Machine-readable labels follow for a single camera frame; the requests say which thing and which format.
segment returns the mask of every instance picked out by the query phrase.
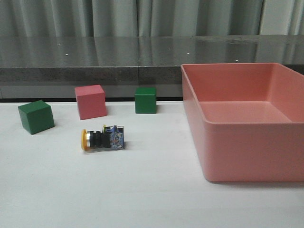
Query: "black rubber ring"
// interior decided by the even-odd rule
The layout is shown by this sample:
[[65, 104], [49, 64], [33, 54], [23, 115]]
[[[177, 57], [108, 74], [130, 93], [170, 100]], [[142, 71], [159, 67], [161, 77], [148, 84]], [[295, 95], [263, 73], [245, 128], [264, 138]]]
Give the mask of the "black rubber ring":
[[101, 133], [100, 133], [100, 131], [97, 131], [95, 133], [95, 143], [96, 143], [96, 147], [98, 147], [98, 148], [102, 147], [102, 140], [101, 140]]
[[90, 132], [90, 147], [95, 147], [95, 140], [93, 132]]
[[105, 148], [111, 148], [110, 134], [102, 134], [102, 140]]

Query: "pink cube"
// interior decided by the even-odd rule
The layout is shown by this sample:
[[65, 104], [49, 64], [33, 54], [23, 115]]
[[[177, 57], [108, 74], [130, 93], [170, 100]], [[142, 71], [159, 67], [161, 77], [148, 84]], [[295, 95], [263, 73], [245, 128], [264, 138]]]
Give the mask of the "pink cube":
[[100, 85], [75, 88], [80, 120], [106, 115], [105, 92]]

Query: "pink plastic bin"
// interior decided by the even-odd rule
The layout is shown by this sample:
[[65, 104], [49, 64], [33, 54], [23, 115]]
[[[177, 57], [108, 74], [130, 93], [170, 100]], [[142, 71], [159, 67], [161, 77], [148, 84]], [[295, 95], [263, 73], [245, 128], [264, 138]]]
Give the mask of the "pink plastic bin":
[[182, 65], [209, 181], [304, 181], [304, 76], [276, 63]]

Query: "green cube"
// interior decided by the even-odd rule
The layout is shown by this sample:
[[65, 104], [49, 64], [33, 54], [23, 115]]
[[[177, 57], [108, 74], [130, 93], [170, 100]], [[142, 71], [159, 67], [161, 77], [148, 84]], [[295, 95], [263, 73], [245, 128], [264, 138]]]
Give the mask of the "green cube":
[[135, 92], [136, 113], [156, 113], [156, 89], [140, 87]]
[[31, 134], [54, 127], [52, 108], [43, 101], [35, 101], [18, 107], [22, 126]]

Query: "electrical component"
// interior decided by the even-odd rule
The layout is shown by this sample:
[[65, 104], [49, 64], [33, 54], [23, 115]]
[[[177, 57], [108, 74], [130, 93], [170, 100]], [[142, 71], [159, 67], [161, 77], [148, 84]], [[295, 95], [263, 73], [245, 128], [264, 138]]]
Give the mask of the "electrical component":
[[85, 151], [90, 148], [110, 148], [111, 150], [124, 149], [124, 127], [123, 126], [105, 126], [100, 131], [81, 132], [81, 148]]

